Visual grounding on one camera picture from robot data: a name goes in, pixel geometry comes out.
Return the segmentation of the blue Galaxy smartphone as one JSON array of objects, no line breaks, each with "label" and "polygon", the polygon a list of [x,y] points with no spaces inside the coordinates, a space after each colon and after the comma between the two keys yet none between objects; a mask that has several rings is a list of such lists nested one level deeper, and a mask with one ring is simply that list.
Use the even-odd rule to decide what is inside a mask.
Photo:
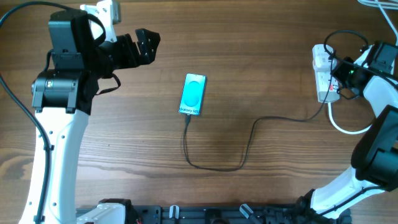
[{"label": "blue Galaxy smartphone", "polygon": [[206,76],[188,73],[185,77],[179,113],[198,116],[205,93]]}]

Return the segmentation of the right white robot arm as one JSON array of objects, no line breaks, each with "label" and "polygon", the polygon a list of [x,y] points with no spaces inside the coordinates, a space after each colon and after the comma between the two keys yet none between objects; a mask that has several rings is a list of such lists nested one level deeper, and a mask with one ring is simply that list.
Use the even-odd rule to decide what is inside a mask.
[{"label": "right white robot arm", "polygon": [[340,60],[331,71],[343,88],[366,99],[375,119],[356,145],[350,166],[329,184],[300,197],[292,212],[304,223],[336,220],[356,203],[397,188],[397,46],[377,40],[360,58]]}]

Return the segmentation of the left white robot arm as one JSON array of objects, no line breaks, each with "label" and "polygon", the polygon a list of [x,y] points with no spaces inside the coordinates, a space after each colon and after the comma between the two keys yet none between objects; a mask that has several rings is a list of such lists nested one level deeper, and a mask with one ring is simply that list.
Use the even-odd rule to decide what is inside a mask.
[{"label": "left white robot arm", "polygon": [[111,37],[113,18],[81,9],[50,16],[54,67],[40,72],[32,85],[37,122],[36,147],[27,203],[21,223],[75,223],[75,185],[81,141],[91,115],[98,82],[115,71],[155,60],[160,35],[136,30]]}]

